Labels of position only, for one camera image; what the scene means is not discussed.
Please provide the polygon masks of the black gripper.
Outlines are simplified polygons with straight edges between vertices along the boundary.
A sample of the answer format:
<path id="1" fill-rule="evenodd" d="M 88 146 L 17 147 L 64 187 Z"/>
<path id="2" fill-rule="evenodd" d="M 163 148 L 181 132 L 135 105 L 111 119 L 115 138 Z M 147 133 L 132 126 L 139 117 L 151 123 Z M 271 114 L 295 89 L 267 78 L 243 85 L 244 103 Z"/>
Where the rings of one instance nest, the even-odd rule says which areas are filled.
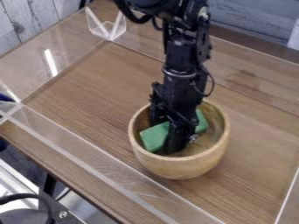
<path id="1" fill-rule="evenodd" d="M 163 67 L 163 83 L 152 84 L 153 93 L 149 105 L 149 123 L 152 126 L 171 121 L 165 140 L 165 153 L 183 150 L 196 135 L 200 124 L 196 107 L 201 104 L 208 71 L 197 66 L 191 71 L 175 71 Z"/>

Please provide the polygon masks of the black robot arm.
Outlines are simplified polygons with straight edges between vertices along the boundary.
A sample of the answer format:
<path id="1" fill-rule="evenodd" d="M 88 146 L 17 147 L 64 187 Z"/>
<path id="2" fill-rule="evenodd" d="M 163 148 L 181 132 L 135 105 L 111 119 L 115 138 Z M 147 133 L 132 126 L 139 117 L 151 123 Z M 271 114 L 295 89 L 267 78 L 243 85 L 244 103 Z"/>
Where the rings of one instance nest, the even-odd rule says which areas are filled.
<path id="1" fill-rule="evenodd" d="M 212 80 L 204 67 L 211 58 L 211 13 L 207 0 L 112 0 L 135 24 L 156 23 L 163 32 L 163 82 L 152 84 L 149 123 L 168 123 L 161 150 L 165 154 L 185 148 L 201 124 L 196 108 L 209 97 Z"/>

